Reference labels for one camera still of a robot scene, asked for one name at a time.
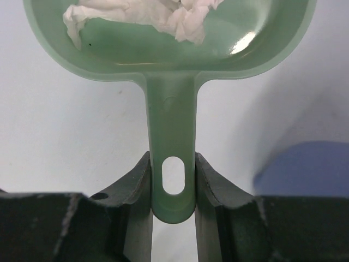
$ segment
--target dustpan handle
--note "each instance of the dustpan handle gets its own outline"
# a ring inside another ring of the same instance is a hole
[[[152,165],[152,209],[166,223],[181,223],[195,209],[195,124],[197,90],[189,73],[147,75],[145,88]],[[185,186],[171,195],[163,188],[163,162],[184,163]]]

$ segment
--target green dustpan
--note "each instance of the green dustpan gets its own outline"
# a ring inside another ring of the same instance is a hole
[[[31,27],[45,50],[64,68],[100,81],[134,81],[147,100],[152,161],[152,208],[164,222],[180,223],[195,209],[195,122],[199,88],[211,79],[261,74],[300,42],[315,0],[225,0],[205,20],[200,46],[178,43],[150,26],[92,19],[78,51],[62,15],[76,0],[24,0]],[[163,189],[162,164],[180,158],[185,187]]]

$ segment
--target crumpled tissue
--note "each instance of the crumpled tissue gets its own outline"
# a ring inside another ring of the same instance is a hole
[[[203,21],[210,9],[223,0],[79,0],[63,14],[68,36],[81,50],[79,31],[89,19],[151,25],[159,32],[201,44],[205,38]]]

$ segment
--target blue object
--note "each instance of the blue object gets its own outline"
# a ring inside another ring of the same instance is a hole
[[[349,144],[295,145],[255,177],[254,187],[257,195],[349,197]]]

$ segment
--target dustpan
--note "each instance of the dustpan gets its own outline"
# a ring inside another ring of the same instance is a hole
[[[261,74],[284,60],[305,34],[315,0],[225,0],[204,22],[203,44],[178,43],[151,26],[92,19],[81,31],[82,50],[67,35],[62,15],[75,0],[24,0],[32,30],[61,66],[98,81],[133,81],[147,101],[152,165],[152,209],[180,223],[195,201],[196,99],[212,79]],[[162,166],[181,159],[185,187],[169,194]]]

